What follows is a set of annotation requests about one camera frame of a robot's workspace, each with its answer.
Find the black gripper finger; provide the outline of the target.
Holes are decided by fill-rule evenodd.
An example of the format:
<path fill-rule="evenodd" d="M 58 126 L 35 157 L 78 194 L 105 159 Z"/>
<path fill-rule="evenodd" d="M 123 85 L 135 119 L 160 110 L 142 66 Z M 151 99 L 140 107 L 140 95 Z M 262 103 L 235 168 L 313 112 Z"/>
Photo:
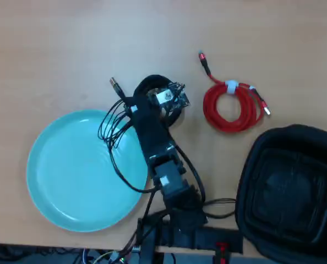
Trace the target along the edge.
<path fill-rule="evenodd" d="M 134 90 L 131 101 L 136 102 L 137 100 L 148 100 L 148 92 L 150 91 L 150 85 L 147 81 L 142 81 L 137 88 Z"/>

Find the black gripper body with motor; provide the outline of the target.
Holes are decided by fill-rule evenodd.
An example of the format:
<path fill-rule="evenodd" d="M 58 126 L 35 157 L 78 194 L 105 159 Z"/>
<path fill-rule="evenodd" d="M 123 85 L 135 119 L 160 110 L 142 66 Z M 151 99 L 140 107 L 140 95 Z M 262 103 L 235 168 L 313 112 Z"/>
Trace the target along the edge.
<path fill-rule="evenodd" d="M 160 121 L 160 112 L 146 96 L 126 98 L 130 120 L 145 155 L 163 155 L 170 145 L 167 129 Z"/>

